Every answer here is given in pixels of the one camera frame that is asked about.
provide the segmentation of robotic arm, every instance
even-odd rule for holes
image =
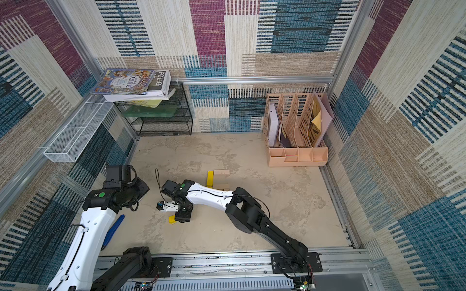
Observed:
[[[242,232],[255,232],[274,245],[280,253],[289,260],[289,264],[307,266],[305,257],[308,248],[303,243],[288,236],[276,227],[261,209],[257,200],[243,188],[235,191],[221,191],[200,185],[194,181],[184,180],[177,184],[167,180],[162,191],[174,202],[159,202],[157,208],[164,211],[174,211],[175,221],[188,222],[194,204],[203,204],[222,210],[228,215],[234,226]]]
[[[123,207],[136,211],[139,201],[149,191],[136,172],[131,180],[130,169],[134,170],[129,165],[108,166],[103,188],[89,192],[82,206],[81,228],[48,285],[48,291],[116,291],[135,273],[141,277],[151,274],[154,265],[149,248],[136,247],[125,251],[118,263],[92,282],[100,248],[116,215]],[[224,211],[240,231],[255,232],[273,244],[291,269],[300,272],[308,267],[305,259],[308,248],[276,227],[256,199],[244,189],[238,187],[235,191],[221,191],[190,180],[184,180],[182,184],[167,180],[162,191],[173,202],[159,202],[157,209],[175,212],[176,221],[190,221],[194,204],[217,208]]]

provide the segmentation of stack of books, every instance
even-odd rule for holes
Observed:
[[[175,93],[168,92],[170,81],[168,70],[109,68],[91,93],[103,95],[107,102],[155,108]]]

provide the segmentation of white box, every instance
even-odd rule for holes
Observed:
[[[269,147],[274,146],[275,139],[277,138],[277,134],[278,134],[279,125],[280,125],[280,122],[278,120],[277,108],[275,108],[275,105],[270,104],[269,111],[268,111],[268,145]]]

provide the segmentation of yellow block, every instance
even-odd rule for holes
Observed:
[[[170,216],[170,217],[168,218],[168,222],[170,222],[171,224],[174,224],[175,222],[177,222],[177,221],[175,220],[175,216],[174,216],[174,215]]]
[[[207,172],[207,187],[212,188],[213,186],[213,171]]]

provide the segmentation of green folder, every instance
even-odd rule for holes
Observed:
[[[159,105],[155,108],[133,105],[125,112],[125,117],[172,117],[178,105]]]

